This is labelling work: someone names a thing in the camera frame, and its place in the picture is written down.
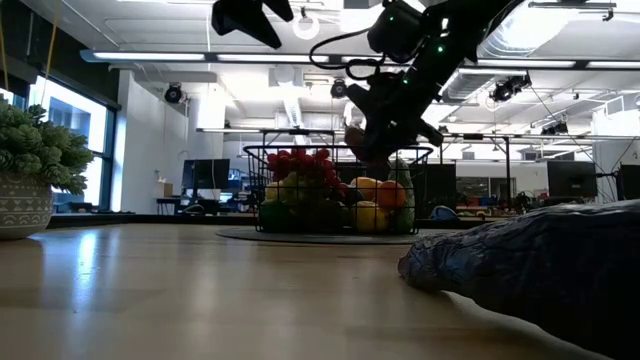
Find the wire fruit basket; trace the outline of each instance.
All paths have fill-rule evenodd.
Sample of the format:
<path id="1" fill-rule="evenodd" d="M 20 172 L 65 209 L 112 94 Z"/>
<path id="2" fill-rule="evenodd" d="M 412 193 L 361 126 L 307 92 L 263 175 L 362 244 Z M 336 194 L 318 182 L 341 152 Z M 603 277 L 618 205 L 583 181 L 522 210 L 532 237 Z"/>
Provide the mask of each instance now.
<path id="1" fill-rule="evenodd" d="M 344 145 L 262 145 L 244 151 L 258 231 L 417 232 L 424 196 L 416 194 L 425 194 L 429 147 L 400 149 L 388 163 L 374 166 L 355 159 Z"/>

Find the black mat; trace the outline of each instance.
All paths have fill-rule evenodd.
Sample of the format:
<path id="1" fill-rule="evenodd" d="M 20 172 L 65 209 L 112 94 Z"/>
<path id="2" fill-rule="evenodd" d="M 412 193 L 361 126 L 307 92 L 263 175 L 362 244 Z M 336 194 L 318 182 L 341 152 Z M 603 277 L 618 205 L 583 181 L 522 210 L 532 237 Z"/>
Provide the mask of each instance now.
<path id="1" fill-rule="evenodd" d="M 342 244 L 342 245 L 411 245 L 426 234 L 455 230 L 420 230 L 416 235 L 323 235 L 323 234 L 276 234 L 258 232 L 255 228 L 220 229 L 216 235 L 225 238 L 251 241 L 287 242 L 297 244 Z"/>

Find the orange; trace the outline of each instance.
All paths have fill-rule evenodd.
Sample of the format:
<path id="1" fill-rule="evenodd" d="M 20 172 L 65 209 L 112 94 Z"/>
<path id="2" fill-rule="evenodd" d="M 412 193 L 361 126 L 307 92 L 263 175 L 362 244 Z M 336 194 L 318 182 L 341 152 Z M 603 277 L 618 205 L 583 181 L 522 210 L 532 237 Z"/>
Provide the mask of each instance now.
<path id="1" fill-rule="evenodd" d="M 351 181 L 351 186 L 354 186 L 360 191 L 365 201 L 371 201 L 376 197 L 376 189 L 382 185 L 382 182 L 376 179 L 368 177 L 358 177 Z"/>
<path id="2" fill-rule="evenodd" d="M 376 202 L 382 208 L 397 209 L 402 207 L 406 200 L 404 188 L 393 180 L 383 182 L 378 188 Z"/>

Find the black fabric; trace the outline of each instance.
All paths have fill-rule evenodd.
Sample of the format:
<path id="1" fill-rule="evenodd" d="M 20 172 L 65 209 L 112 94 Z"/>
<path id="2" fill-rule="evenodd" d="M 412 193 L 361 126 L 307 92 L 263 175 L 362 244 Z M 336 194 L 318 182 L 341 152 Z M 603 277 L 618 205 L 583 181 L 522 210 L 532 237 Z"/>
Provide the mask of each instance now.
<path id="1" fill-rule="evenodd" d="M 616 359 L 640 358 L 640 201 L 559 205 L 428 235 L 400 275 Z"/>

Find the wooden table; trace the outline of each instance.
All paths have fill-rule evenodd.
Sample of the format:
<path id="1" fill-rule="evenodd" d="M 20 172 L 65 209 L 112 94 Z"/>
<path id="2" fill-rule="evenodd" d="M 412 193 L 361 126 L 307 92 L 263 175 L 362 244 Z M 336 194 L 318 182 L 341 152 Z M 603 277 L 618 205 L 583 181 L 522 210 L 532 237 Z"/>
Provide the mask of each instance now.
<path id="1" fill-rule="evenodd" d="M 118 225 L 0 243 L 4 359 L 599 359 L 470 300 L 408 287 L 408 246 Z"/>

